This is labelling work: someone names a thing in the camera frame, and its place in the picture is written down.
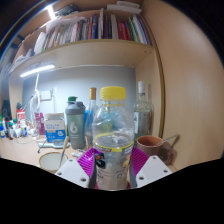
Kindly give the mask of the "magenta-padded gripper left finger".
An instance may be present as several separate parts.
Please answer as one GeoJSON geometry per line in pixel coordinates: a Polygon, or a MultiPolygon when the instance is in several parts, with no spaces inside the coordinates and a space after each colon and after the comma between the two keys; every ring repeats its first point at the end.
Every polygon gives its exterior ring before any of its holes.
{"type": "Polygon", "coordinates": [[[55,175],[78,186],[97,189],[95,155],[91,148],[78,159],[68,159],[55,175]]]}

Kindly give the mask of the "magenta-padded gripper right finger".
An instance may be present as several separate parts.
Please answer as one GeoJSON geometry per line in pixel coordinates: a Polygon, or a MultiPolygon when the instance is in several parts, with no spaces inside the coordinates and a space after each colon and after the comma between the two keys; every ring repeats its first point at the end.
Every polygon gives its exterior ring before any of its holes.
{"type": "Polygon", "coordinates": [[[134,147],[130,161],[130,186],[140,188],[168,176],[172,171],[156,155],[148,156],[134,147]]]}

